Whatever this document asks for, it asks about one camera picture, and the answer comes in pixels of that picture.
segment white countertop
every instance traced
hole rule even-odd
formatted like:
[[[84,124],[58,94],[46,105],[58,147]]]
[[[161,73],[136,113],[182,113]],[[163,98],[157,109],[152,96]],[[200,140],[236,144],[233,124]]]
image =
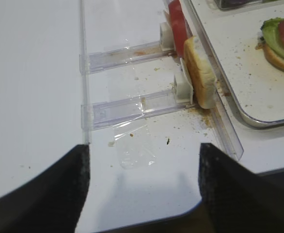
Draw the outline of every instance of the white countertop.
[[[249,128],[229,106],[230,97],[223,101],[244,148],[240,162],[253,172],[284,167],[284,127]],[[0,0],[0,196],[83,142],[81,103],[79,1]],[[191,157],[185,142],[173,144],[182,138],[171,138],[171,147],[165,144],[166,136],[185,125],[169,128],[165,122],[186,123],[184,116],[190,117],[184,112],[148,119],[153,135],[162,132],[156,141],[163,141],[161,152],[161,146],[154,149],[158,173],[152,166],[122,169],[114,148],[107,146],[114,137],[111,129],[93,133],[90,193],[78,233],[176,216],[195,207],[198,156]]]

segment bread slice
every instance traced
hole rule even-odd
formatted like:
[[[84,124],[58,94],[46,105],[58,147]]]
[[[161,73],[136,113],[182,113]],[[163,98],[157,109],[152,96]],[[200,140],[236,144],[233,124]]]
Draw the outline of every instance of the bread slice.
[[[276,52],[270,48],[267,43],[264,43],[263,50],[266,60],[278,69],[284,71],[284,58],[276,54]]]
[[[184,61],[191,77],[194,93],[204,109],[215,107],[215,75],[203,49],[194,36],[184,43]]]

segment white tray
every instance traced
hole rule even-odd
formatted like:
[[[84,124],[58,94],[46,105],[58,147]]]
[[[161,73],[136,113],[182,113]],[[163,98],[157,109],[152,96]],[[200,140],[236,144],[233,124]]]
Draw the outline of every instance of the white tray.
[[[284,17],[284,0],[230,12],[193,5],[244,120],[256,127],[284,123],[284,72],[255,49],[263,22]]]

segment bread crust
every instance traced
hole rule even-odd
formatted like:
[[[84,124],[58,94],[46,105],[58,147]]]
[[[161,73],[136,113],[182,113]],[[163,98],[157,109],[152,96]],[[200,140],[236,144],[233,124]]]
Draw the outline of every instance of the bread crust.
[[[209,61],[196,51],[194,37],[184,43],[184,61],[199,105],[204,109],[214,108],[216,78]]]
[[[280,57],[267,43],[263,45],[266,60],[276,68],[284,71],[284,58]]]

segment white table surface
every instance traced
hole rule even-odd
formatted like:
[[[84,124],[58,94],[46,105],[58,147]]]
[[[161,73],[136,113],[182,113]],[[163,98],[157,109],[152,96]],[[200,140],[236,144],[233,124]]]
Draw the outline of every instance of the white table surface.
[[[81,92],[79,1],[0,0],[0,196],[82,142]],[[229,105],[230,97],[223,101],[244,148],[240,162],[253,172],[284,167],[284,127],[249,128]],[[166,117],[151,120],[154,133],[174,130],[157,124]],[[176,122],[183,117],[177,114]],[[150,177],[151,166],[143,171],[120,169],[107,147],[108,135],[113,137],[109,128],[93,134],[91,189],[78,233],[176,216],[194,208],[200,200],[197,156],[183,164],[173,158],[178,146],[165,148],[158,154],[163,161],[158,173]],[[172,173],[168,179],[162,172],[191,167],[191,173]]]

